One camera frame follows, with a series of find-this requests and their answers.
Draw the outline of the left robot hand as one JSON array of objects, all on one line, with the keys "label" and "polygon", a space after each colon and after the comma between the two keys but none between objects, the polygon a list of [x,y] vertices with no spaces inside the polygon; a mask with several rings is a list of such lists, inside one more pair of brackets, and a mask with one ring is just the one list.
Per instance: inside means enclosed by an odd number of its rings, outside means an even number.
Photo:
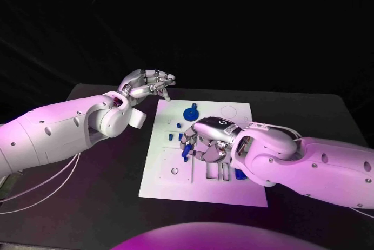
[{"label": "left robot hand", "polygon": [[124,78],[117,92],[124,95],[130,105],[139,105],[149,95],[159,95],[167,101],[170,96],[167,87],[176,85],[176,76],[160,70],[139,69]]}]

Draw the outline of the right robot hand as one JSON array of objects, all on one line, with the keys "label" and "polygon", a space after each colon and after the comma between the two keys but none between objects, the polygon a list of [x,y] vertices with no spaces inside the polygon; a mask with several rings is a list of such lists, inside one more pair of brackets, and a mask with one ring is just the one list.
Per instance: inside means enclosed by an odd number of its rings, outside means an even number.
[{"label": "right robot hand", "polygon": [[183,133],[182,156],[192,155],[208,163],[221,162],[232,150],[241,132],[242,128],[231,120],[216,116],[202,118]]}]

